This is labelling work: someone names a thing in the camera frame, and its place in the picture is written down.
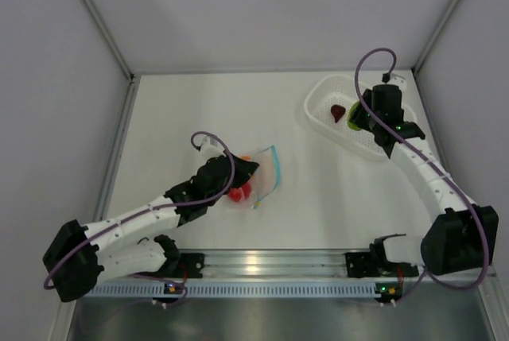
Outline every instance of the plastic bag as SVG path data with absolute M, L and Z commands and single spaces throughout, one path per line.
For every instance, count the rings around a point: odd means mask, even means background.
M 264 150 L 240 158 L 257 162 L 260 166 L 246 184 L 240 188 L 231 189 L 227 197 L 236 207 L 256 209 L 281 181 L 278 153 L 275 145 L 272 145 Z

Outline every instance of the metal frame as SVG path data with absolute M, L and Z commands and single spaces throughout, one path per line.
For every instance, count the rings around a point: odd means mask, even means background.
M 509 307 L 499 279 L 485 279 L 479 293 L 495 340 L 509 339 Z
M 126 98 L 124 99 L 124 103 L 122 105 L 119 123 L 117 124 L 114 141 L 111 146 L 110 155 L 108 157 L 106 173 L 101 185 L 99 199 L 95 205 L 94 216 L 92 219 L 94 221 L 103 220 L 103 216 L 106 213 L 107 207 L 110 203 L 111 188 L 113 187 L 113 183 L 115 182 L 115 177 L 117 176 L 117 171 L 119 169 L 120 157 L 122 154 L 124 142 L 126 140 L 127 130 L 129 129 L 130 116 L 133 113 L 134 100 L 136 99 L 136 94 L 138 93 L 140 79 L 140 76 L 133 76 L 133 79 L 129 81 L 127 85 Z
M 253 281 L 338 279 L 347 276 L 348 250 L 199 250 L 205 279 Z
M 137 297 L 147 299 L 178 298 L 167 283 L 143 281 L 110 281 L 96 286 L 88 297 Z M 381 297 L 372 281 L 188 281 L 186 298 L 196 299 L 253 299 L 253 298 L 355 298 Z
M 55 318 L 49 329 L 48 341 L 62 341 L 68 338 L 76 302 L 59 303 Z
M 133 73 L 130 71 L 129 65 L 127 65 L 124 56 L 120 52 L 119 47 L 115 42 L 115 39 L 111 35 L 110 30 L 107 28 L 106 23 L 104 23 L 103 17 L 101 16 L 97 7 L 95 7 L 94 2 L 92 0 L 81 0 L 81 2 L 84 4 L 85 9 L 87 10 L 88 15 L 90 16 L 90 19 L 94 22 L 95 26 L 97 27 L 99 35 L 103 38 L 104 43 L 110 49 L 111 54 L 117 61 L 117 64 L 122 70 L 124 76 L 127 79 L 133 79 Z
M 440 20 L 438 21 L 437 25 L 433 29 L 433 32 L 431 33 L 428 41 L 425 44 L 425 47 L 421 51 L 421 54 L 419 55 L 417 62 L 413 66 L 414 74 L 418 74 L 424 63 L 428 60 L 429 54 L 433 50 L 435 44 L 437 43 L 438 39 L 444 32 L 445 27 L 453 17 L 457 7 L 460 5 L 460 2 L 462 0 L 450 0 L 447 4 L 447 7 L 445 8 L 444 13 L 442 13 Z

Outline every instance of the white wall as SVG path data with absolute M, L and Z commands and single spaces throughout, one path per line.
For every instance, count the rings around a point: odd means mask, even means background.
M 418 77 L 455 179 L 499 213 L 495 267 L 507 297 L 508 30 L 508 0 L 464 0 Z
M 42 256 L 91 218 L 126 81 L 79 0 L 0 0 L 0 339 L 43 340 Z
M 95 0 L 136 72 L 413 66 L 448 0 Z

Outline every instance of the white plastic basket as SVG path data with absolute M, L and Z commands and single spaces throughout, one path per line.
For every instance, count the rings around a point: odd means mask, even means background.
M 406 81 L 397 75 L 393 75 L 392 83 L 406 90 Z M 360 90 L 372 87 L 360 84 Z M 366 130 L 356 131 L 348 127 L 348 112 L 352 105 L 357 102 L 356 88 L 353 78 L 341 74 L 333 74 L 324 77 L 309 93 L 304 101 L 304 111 L 311 127 L 325 137 L 349 148 L 362 157 L 372 161 L 387 159 L 382 148 L 375 144 L 373 134 Z M 330 109 L 334 104 L 346 108 L 345 115 L 338 123 L 334 122 Z M 402 104 L 405 110 L 405 120 L 417 122 L 414 111 L 406 104 Z

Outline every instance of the white robotic arm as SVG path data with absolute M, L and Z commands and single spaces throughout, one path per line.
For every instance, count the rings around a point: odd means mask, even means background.
M 431 223 L 446 209 L 453 209 L 455 212 L 467 210 L 467 206 L 458 194 L 453 191 L 444 181 L 444 176 L 452 179 L 442 168 L 440 162 L 433 156 L 429 143 L 425 139 L 411 138 L 408 140 L 413 146 L 421 150 L 429 158 L 423 161 L 406 145 L 394 144 L 390 159 L 405 173 L 406 178 L 419 194 L 426 210 L 429 213 Z M 433 162 L 442 170 L 444 176 L 439 176 L 429 167 Z M 421 244 L 422 239 L 428 233 L 429 228 L 420 229 L 420 234 L 394 236 L 383 241 L 387 260 L 393 263 L 410 263 L 412 265 L 424 265 L 422 260 Z
M 43 257 L 49 272 L 45 287 L 51 288 L 52 280 L 66 302 L 115 277 L 134 273 L 170 276 L 181 255 L 165 233 L 204 215 L 230 188 L 244 185 L 259 167 L 227 149 L 225 154 L 216 139 L 210 134 L 196 147 L 206 163 L 195 176 L 150 203 L 102 222 L 80 226 L 74 220 L 63 225 Z
M 417 234 L 388 234 L 375 239 L 370 251 L 377 269 L 394 271 L 398 263 L 409 263 L 442 275 L 481 267 L 485 265 L 485 254 L 491 263 L 498 215 L 491 206 L 477 206 L 454 184 L 433 156 L 422 130 L 416 123 L 403 120 L 402 92 L 396 85 L 387 84 L 389 79 L 386 74 L 384 84 L 364 91 L 348 116 L 348 125 L 374 134 L 375 143 L 405 173 L 419 194 L 431 225 Z

